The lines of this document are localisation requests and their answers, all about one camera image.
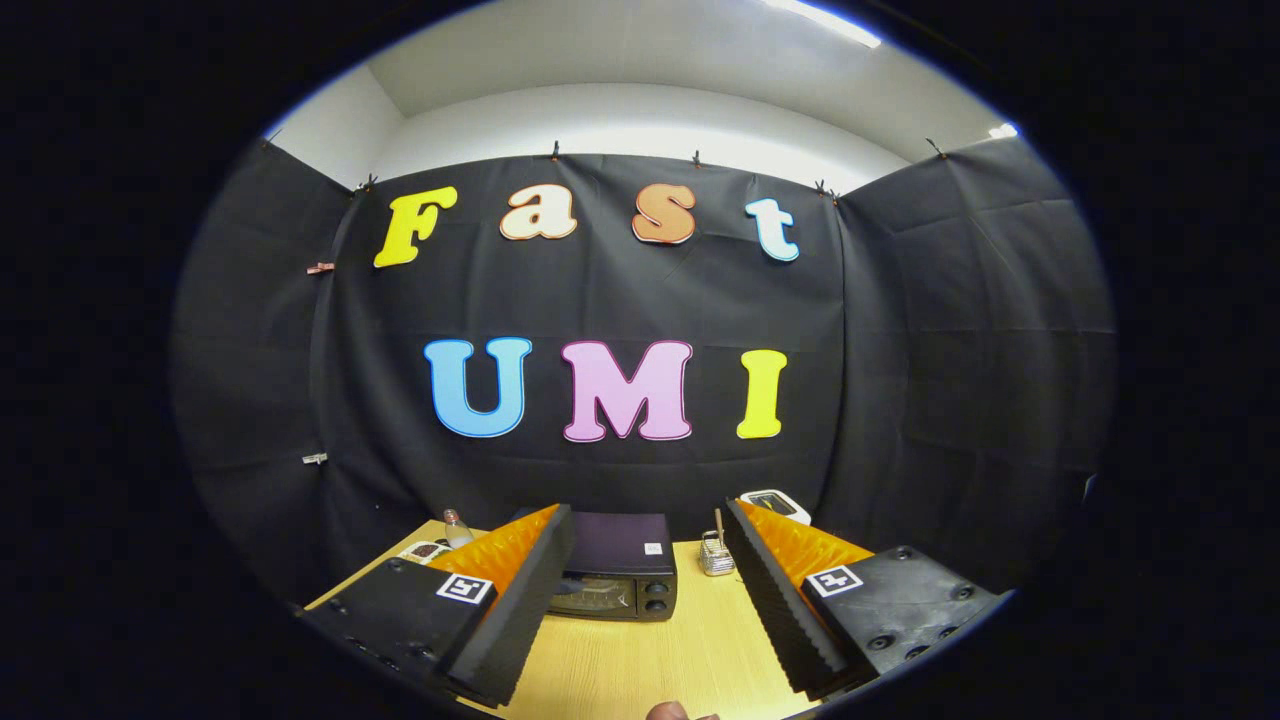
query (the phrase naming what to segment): pink letter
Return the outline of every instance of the pink letter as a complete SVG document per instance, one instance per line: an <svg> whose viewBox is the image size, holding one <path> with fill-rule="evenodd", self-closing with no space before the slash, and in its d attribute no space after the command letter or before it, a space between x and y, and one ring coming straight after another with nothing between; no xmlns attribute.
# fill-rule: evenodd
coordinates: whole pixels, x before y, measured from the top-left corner
<svg viewBox="0 0 1280 720"><path fill-rule="evenodd" d="M680 439L694 432L685 420L685 363L694 355L689 343L666 340L650 345L631 380L603 342L571 342L561 355L573 366L573 423L564 428L566 439L604 439L604 425L595 421L596 400L622 438L631 433L646 402L640 437Z"/></svg>

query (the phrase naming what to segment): orange letter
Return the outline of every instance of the orange letter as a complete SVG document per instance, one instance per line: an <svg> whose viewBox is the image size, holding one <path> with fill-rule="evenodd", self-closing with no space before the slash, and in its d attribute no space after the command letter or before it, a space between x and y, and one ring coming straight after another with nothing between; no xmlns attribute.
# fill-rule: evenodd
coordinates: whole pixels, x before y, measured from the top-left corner
<svg viewBox="0 0 1280 720"><path fill-rule="evenodd" d="M631 229L645 242L678 245L694 234L694 191L682 184L650 184L636 195L636 210Z"/></svg>

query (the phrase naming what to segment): clip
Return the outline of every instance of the clip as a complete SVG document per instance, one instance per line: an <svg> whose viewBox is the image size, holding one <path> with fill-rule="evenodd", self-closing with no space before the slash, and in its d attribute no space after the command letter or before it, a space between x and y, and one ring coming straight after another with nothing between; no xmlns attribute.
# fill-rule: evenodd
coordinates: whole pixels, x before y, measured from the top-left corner
<svg viewBox="0 0 1280 720"><path fill-rule="evenodd" d="M280 135L282 129L284 129L284 126L280 126L280 127L275 128L275 132L271 133L271 137L269 137L269 138L266 138L266 140L262 141L262 149L264 150L266 149L268 145L271 143L273 140L275 140L275 136Z"/></svg>

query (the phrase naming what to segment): glass bottle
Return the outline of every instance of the glass bottle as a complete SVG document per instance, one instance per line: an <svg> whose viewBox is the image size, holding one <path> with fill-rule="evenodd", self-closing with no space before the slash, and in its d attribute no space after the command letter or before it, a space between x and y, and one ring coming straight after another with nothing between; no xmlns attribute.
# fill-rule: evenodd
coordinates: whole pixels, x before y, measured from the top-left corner
<svg viewBox="0 0 1280 720"><path fill-rule="evenodd" d="M444 511L444 538L449 541L449 547L453 550L476 539L471 534L471 528L458 518L458 511L453 509Z"/></svg>

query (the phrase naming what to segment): blue letter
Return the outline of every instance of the blue letter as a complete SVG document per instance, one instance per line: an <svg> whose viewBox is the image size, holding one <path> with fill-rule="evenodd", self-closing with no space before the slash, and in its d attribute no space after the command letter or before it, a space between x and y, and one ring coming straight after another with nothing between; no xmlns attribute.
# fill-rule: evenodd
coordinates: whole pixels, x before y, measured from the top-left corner
<svg viewBox="0 0 1280 720"><path fill-rule="evenodd" d="M509 433L525 416L525 355L534 343L522 337L489 341L485 352L498 361L498 406L476 413L467 402L467 357L475 351L465 340L438 340L422 348L431 363L431 400L445 428L467 437Z"/></svg>
<svg viewBox="0 0 1280 720"><path fill-rule="evenodd" d="M760 234L760 247L774 260L790 263L800 256L800 249L787 242L782 225L791 227L791 213L778 209L778 201L772 197L756 200L746 205L746 214L755 218L755 232Z"/></svg>

